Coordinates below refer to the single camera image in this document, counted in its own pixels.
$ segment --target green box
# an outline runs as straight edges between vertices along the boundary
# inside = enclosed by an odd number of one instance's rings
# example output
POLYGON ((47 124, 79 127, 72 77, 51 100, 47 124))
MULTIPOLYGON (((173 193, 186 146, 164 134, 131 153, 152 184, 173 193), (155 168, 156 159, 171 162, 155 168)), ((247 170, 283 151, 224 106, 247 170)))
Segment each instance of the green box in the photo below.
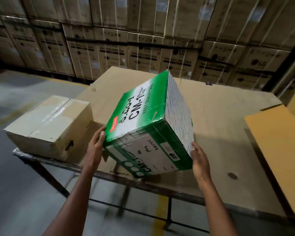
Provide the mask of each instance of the green box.
POLYGON ((190 110, 168 70, 123 94, 105 150, 135 177, 192 168, 190 110))

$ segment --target concrete floor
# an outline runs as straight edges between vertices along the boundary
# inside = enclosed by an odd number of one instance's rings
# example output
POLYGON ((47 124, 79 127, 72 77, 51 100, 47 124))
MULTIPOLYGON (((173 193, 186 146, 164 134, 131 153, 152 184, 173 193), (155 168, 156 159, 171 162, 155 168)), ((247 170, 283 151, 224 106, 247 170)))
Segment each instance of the concrete floor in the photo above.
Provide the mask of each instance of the concrete floor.
MULTIPOLYGON (((12 155, 14 144, 3 128, 24 112, 51 95, 74 98, 85 89, 81 84, 14 71, 0 73, 0 236, 41 235, 56 216, 65 199, 30 167, 12 155)), ((70 191, 77 177, 72 172, 45 166, 70 191)), ((125 186, 93 179, 91 198, 119 204, 125 186)), ((140 212, 166 217, 168 198, 131 189, 126 207, 140 212)), ((241 215, 232 215, 241 235, 295 235, 294 228, 241 215)), ((204 206, 174 200, 172 219, 208 230, 204 206)), ((84 236, 109 235, 208 235, 185 227, 172 225, 163 231, 163 222, 123 212, 103 204, 89 202, 84 236)))

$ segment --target hand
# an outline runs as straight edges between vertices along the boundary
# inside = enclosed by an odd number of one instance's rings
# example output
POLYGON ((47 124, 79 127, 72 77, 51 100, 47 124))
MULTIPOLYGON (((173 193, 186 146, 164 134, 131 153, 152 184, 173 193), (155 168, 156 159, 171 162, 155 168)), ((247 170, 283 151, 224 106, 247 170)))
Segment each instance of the hand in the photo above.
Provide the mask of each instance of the hand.
POLYGON ((97 170, 98 165, 102 159, 103 143, 106 138, 104 132, 105 129, 105 126, 101 127, 94 133, 94 136, 89 142, 87 153, 85 155, 85 163, 83 169, 90 170, 93 174, 97 170))
POLYGON ((207 186, 212 184, 210 165, 208 163, 208 158, 205 152, 197 143, 192 142, 192 146, 195 150, 191 151, 191 157, 193 159, 193 174, 198 182, 200 190, 204 190, 207 186))

